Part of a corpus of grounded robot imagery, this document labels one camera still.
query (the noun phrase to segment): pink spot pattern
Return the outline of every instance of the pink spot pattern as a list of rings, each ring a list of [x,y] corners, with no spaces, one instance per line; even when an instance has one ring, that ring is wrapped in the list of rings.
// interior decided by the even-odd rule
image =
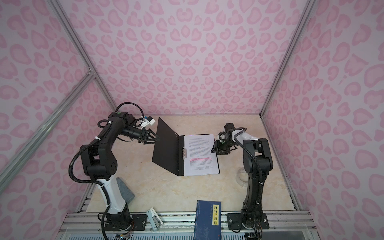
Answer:
[[[86,69],[45,1],[4,1],[0,21],[0,172]]]
[[[384,5],[378,2],[319,2],[265,117],[321,239],[384,237]]]
[[[85,106],[92,106],[92,111]],[[0,196],[1,239],[48,240],[56,235],[86,188],[69,178],[70,159],[82,144],[94,139],[100,130],[97,121],[110,111],[99,88],[90,83]],[[75,116],[84,124],[75,124]],[[74,174],[87,178],[81,161],[75,164]]]
[[[259,113],[306,3],[106,2],[61,1],[114,100],[148,114]]]

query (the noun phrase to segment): beige table surface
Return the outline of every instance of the beige table surface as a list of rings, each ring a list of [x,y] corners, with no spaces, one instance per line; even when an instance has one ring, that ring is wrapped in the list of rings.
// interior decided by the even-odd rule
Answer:
[[[156,124],[151,127],[156,132]],[[211,134],[215,139],[224,125],[246,127],[247,133],[267,138],[259,115],[195,115],[161,116],[178,134]],[[117,177],[123,179],[135,198],[128,204],[131,212],[145,212],[153,207],[158,212],[196,211],[197,200],[220,201],[222,211],[242,208],[247,189],[236,182],[236,174],[243,168],[243,151],[237,149],[227,156],[218,156],[220,174],[178,177],[152,162],[154,145],[116,140],[113,154],[118,161]],[[294,210],[274,153],[273,170],[266,179],[263,191],[263,210]],[[95,188],[87,212],[103,212],[105,203]]]

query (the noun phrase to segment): gray cloth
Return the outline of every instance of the gray cloth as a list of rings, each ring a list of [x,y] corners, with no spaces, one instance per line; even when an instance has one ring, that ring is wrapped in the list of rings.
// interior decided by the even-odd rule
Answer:
[[[135,195],[119,177],[116,178],[116,181],[118,183],[122,198],[127,204],[129,204],[135,198]]]

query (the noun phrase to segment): wire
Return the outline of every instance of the wire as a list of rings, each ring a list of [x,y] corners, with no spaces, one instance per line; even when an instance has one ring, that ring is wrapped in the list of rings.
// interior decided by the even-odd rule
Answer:
[[[260,234],[260,239],[263,237],[263,228],[262,228],[262,225],[260,224],[260,222],[259,222],[259,226],[260,226],[260,229],[261,229],[261,234]]]
[[[101,186],[101,190],[104,192],[104,195],[105,195],[105,198],[107,200],[107,205],[108,207],[105,209],[104,213],[103,213],[103,216],[101,217],[101,232],[103,234],[103,237],[105,240],[108,240],[108,237],[105,233],[105,230],[104,230],[104,217],[106,216],[108,210],[109,210],[109,207],[110,207],[110,204],[111,204],[111,200],[109,199],[109,195],[108,195],[108,192],[106,190],[106,188],[104,187],[103,183],[99,182],[99,181],[96,181],[96,180],[83,180],[83,179],[78,179],[77,177],[75,177],[75,175],[73,174],[73,166],[76,162],[76,160],[79,158],[79,156],[85,152],[86,150],[88,150],[88,148],[90,148],[91,146],[95,145],[96,143],[98,143],[101,139],[110,129],[111,127],[111,124],[106,124],[103,129],[101,130],[101,132],[99,133],[98,135],[98,138],[94,139],[90,144],[86,145],[85,147],[81,148],[80,151],[78,151],[75,156],[72,158],[71,162],[70,162],[70,165],[68,167],[68,175],[70,176],[70,178],[75,181],[75,182],[78,182],[78,183],[94,183],[94,184],[97,184],[99,186]]]
[[[137,123],[138,121],[141,121],[141,120],[143,120],[143,119],[142,119],[142,118],[138,118],[138,119],[136,119],[135,121],[133,121],[133,126],[134,126],[134,127],[140,127],[141,124],[136,125],[136,123]]]
[[[103,120],[98,121],[98,122],[97,122],[97,126],[98,126],[99,128],[104,128],[105,126],[102,126],[102,125],[101,125],[103,122],[108,122],[108,120],[107,120],[107,119],[103,119]]]
[[[133,228],[135,227],[135,221],[134,220],[132,220],[132,228],[131,228],[131,230],[128,232],[128,234],[130,234],[132,231],[133,231]]]
[[[240,229],[236,232],[236,231],[234,231],[233,229],[232,229],[232,224],[234,224],[234,223],[240,223]],[[241,226],[242,226],[242,223],[241,222],[232,222],[231,223],[231,225],[229,226],[230,228],[231,228],[231,230],[232,230],[232,232],[234,232],[234,233],[239,233],[240,231],[241,231]]]
[[[253,212],[253,230],[254,230],[254,232],[255,232],[256,239],[257,239],[257,240],[260,240],[259,232],[257,231],[257,230],[258,230],[258,227],[257,227],[257,229],[256,229],[256,211]]]
[[[236,141],[236,143],[242,148],[244,149],[244,151],[255,161],[255,164],[256,164],[256,167],[257,167],[257,170],[259,172],[259,191],[258,191],[258,196],[257,196],[257,203],[260,203],[261,201],[261,198],[262,198],[262,194],[263,194],[263,173],[262,173],[262,169],[259,165],[259,163],[257,162],[256,160],[256,157],[248,150],[244,147],[244,145],[242,143],[240,143],[239,140],[237,140],[237,136],[242,134],[243,132],[245,132],[247,129],[245,127],[239,127],[239,128],[235,128],[234,130],[243,130],[241,132],[238,132],[237,134],[235,134],[235,136],[233,137],[234,140]]]
[[[130,140],[130,141],[127,141],[127,140],[121,139],[121,138],[119,138],[119,137],[117,137],[117,139],[119,139],[119,140],[121,140],[121,141],[123,141],[123,142],[132,142],[132,141],[133,141],[133,139]]]
[[[136,106],[136,107],[140,110],[140,112],[141,112],[141,116],[144,116],[144,112],[143,112],[143,110],[141,109],[141,107],[140,107],[139,105],[137,105],[136,103],[130,103],[130,102],[124,102],[124,103],[121,103],[121,104],[116,108],[115,112],[117,112],[117,111],[119,110],[119,108],[120,108],[122,105],[125,105],[125,104],[131,104],[131,105],[133,105],[133,106]]]

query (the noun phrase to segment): metal rail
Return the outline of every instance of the metal rail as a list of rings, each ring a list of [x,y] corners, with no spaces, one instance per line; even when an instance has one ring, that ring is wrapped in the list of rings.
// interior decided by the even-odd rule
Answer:
[[[85,50],[85,47],[81,43],[80,37],[74,30],[67,14],[65,13],[63,6],[60,4],[59,0],[48,0],[49,5],[51,5],[51,8],[53,9],[54,13],[56,14],[58,20],[60,21],[61,25],[63,26],[64,30],[66,31],[68,37],[71,39],[74,47],[77,49],[80,58],[83,60],[86,66],[88,66],[88,69],[90,71],[93,71],[96,75],[96,83],[99,86],[102,94],[104,95],[105,99],[107,100],[107,103],[111,106],[112,109],[116,109],[116,103],[113,100],[111,94],[105,87],[103,81],[101,80],[101,77],[99,73],[97,72],[97,69],[92,63],[91,58],[89,57],[87,51]]]
[[[312,217],[308,211],[264,211],[267,214],[270,229],[264,231],[317,231]],[[222,212],[222,232],[231,232],[228,229],[227,213]],[[190,233],[194,231],[196,212],[160,212],[158,213],[164,225],[156,233]],[[151,224],[147,219],[145,231],[149,232]],[[100,231],[100,221],[97,213],[67,214],[58,234],[91,234]]]
[[[319,2],[319,0],[308,0],[305,7],[304,7],[303,13],[302,13],[301,18],[299,20],[299,23],[298,23],[298,25],[297,25],[294,33],[293,33],[292,40],[289,43],[287,51],[285,52],[283,60],[279,66],[279,69],[277,70],[277,74],[275,76],[275,79],[273,80],[272,87],[268,91],[267,98],[266,98],[265,103],[264,103],[262,110],[260,112],[261,118],[263,118],[266,110],[268,109],[268,106],[271,102],[273,94],[275,93],[277,84],[280,82],[280,80],[284,74],[284,71],[288,66],[289,61],[293,56],[293,52],[295,51],[295,48],[296,48],[297,44],[299,43],[300,38],[304,33],[304,29],[306,28],[306,26],[309,22],[309,19],[311,18],[311,15],[314,12],[318,2]]]
[[[263,236],[266,239],[286,239],[286,240],[320,240],[316,231],[310,232],[267,232]],[[107,234],[109,240],[116,240],[115,234]],[[101,233],[99,234],[59,234],[55,238],[56,240],[103,240]],[[245,240],[246,236],[244,232],[233,233],[225,232],[221,233],[221,240]],[[128,238],[128,240],[193,240],[193,233],[137,233],[134,232]]]
[[[92,71],[87,73],[83,79],[73,88],[71,93],[56,107],[53,113],[41,124],[35,134],[28,140],[23,149],[17,153],[7,165],[5,170],[0,174],[0,193],[8,186],[13,178],[24,167],[31,155],[44,142],[52,129],[59,123],[62,117],[67,113],[68,109],[83,93],[88,84],[95,76]]]
[[[279,156],[279,154],[278,154],[277,148],[275,147],[275,145],[274,145],[274,143],[273,143],[273,141],[272,141],[271,134],[269,133],[268,128],[267,128],[266,125],[265,125],[264,119],[262,118],[261,120],[262,120],[264,129],[265,129],[265,132],[266,132],[266,134],[267,134],[267,136],[268,136],[268,139],[270,140],[270,141],[269,141],[269,144],[270,144],[270,146],[272,147],[272,150],[273,150],[274,153],[275,153],[275,156],[276,156],[276,162],[277,162],[277,164],[279,165],[279,168],[280,168],[280,170],[281,170],[281,174],[282,174],[283,179],[284,179],[284,181],[285,181],[285,185],[287,186],[288,193],[289,193],[289,195],[290,195],[290,197],[291,197],[293,206],[295,207],[296,210],[302,210],[303,207],[301,206],[300,201],[298,200],[297,195],[296,195],[295,191],[293,190],[292,183],[291,183],[291,181],[290,181],[289,178],[288,178],[288,174],[287,174],[287,172],[286,172],[286,170],[285,170],[285,167],[284,167],[284,165],[283,165],[283,161],[281,160],[281,158],[280,158],[280,156]]]

